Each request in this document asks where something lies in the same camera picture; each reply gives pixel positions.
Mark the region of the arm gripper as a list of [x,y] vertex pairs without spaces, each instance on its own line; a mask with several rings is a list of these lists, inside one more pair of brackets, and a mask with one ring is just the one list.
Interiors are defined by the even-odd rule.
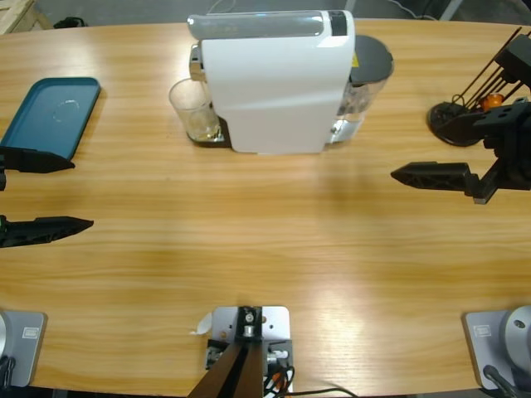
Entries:
[[438,129],[442,140],[482,140],[496,160],[479,179],[467,163],[414,162],[391,177],[409,187],[473,194],[475,204],[487,204],[499,190],[530,190],[529,102],[517,102],[482,113],[463,114]]
[[[1,147],[6,169],[29,173],[51,173],[75,167],[54,153],[28,148]],[[0,191],[6,188],[6,175],[0,172]],[[1,215],[1,247],[18,247],[51,243],[78,234],[94,225],[93,221],[70,216],[38,217],[33,221],[9,221]]]

